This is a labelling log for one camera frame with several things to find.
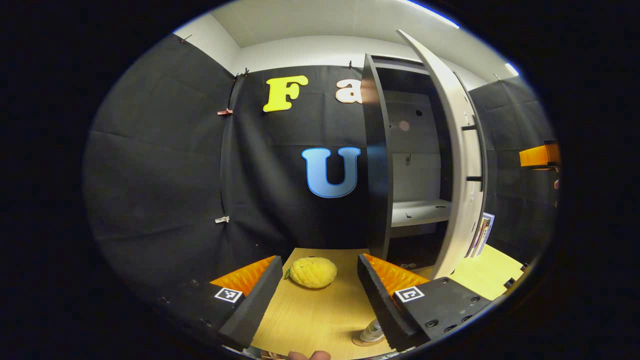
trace lemon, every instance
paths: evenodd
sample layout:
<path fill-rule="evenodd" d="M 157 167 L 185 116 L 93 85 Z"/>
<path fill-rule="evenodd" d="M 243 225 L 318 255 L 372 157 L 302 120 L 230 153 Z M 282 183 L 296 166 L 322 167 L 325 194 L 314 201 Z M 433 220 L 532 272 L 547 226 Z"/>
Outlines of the lemon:
<path fill-rule="evenodd" d="M 311 256 L 294 261 L 284 278 L 291 276 L 302 286 L 319 289 L 331 284 L 337 274 L 338 268 L 331 260 Z"/>

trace ceiling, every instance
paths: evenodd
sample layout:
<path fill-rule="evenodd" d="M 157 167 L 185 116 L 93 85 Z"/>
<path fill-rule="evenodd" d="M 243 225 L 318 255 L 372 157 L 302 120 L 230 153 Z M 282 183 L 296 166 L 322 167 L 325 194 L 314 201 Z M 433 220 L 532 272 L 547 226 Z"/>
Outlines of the ceiling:
<path fill-rule="evenodd" d="M 396 0 L 237 0 L 212 15 L 240 47 L 291 37 L 347 35 L 407 45 L 402 29 L 434 54 L 488 82 L 512 76 L 506 61 L 461 28 Z"/>

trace white cabinet door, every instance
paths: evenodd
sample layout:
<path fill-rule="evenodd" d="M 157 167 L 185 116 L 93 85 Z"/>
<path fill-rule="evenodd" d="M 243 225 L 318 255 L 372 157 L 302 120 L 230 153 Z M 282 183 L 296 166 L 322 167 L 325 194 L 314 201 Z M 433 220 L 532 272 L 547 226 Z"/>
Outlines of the white cabinet door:
<path fill-rule="evenodd" d="M 475 130 L 463 130 L 465 126 L 475 125 L 477 114 L 474 113 L 470 100 L 467 99 L 465 90 L 453 71 L 414 38 L 402 30 L 398 32 L 413 47 L 427 68 L 442 102 L 451 135 L 451 213 L 442 248 L 431 273 L 433 280 L 451 275 L 467 255 L 482 211 L 484 193 L 481 192 L 481 182 L 467 179 L 483 176 L 480 143 Z"/>

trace orange object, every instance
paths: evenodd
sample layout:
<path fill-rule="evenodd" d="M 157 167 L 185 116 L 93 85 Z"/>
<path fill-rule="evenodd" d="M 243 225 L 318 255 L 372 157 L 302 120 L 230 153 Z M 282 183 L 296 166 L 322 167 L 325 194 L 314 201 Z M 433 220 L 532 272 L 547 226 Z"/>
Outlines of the orange object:
<path fill-rule="evenodd" d="M 256 261 L 234 272 L 230 272 L 223 277 L 219 277 L 210 282 L 210 284 L 218 285 L 223 288 L 241 291 L 247 297 L 255 284 L 264 273 L 265 269 L 275 259 L 275 255 L 270 258 Z"/>
<path fill-rule="evenodd" d="M 556 143 L 546 143 L 545 145 L 520 151 L 520 166 L 547 166 L 549 163 L 560 164 L 560 151 Z"/>
<path fill-rule="evenodd" d="M 393 265 L 369 254 L 364 254 L 364 256 L 369 260 L 369 264 L 376 271 L 376 274 L 378 274 L 390 297 L 393 297 L 393 294 L 398 290 L 429 282 L 429 279 L 405 270 L 400 266 Z"/>

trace hook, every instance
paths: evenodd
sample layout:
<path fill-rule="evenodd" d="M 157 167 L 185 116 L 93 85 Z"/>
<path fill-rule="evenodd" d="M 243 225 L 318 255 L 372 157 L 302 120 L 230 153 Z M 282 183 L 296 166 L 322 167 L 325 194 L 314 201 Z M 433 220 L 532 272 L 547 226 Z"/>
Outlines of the hook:
<path fill-rule="evenodd" d="M 190 38 L 190 37 L 192 37 L 192 36 L 193 36 L 193 34 L 189 35 L 189 36 L 188 36 L 188 37 L 186 37 L 186 38 L 183 38 L 182 40 L 180 40 L 180 44 L 182 44 L 185 40 L 187 40 L 188 38 Z"/>

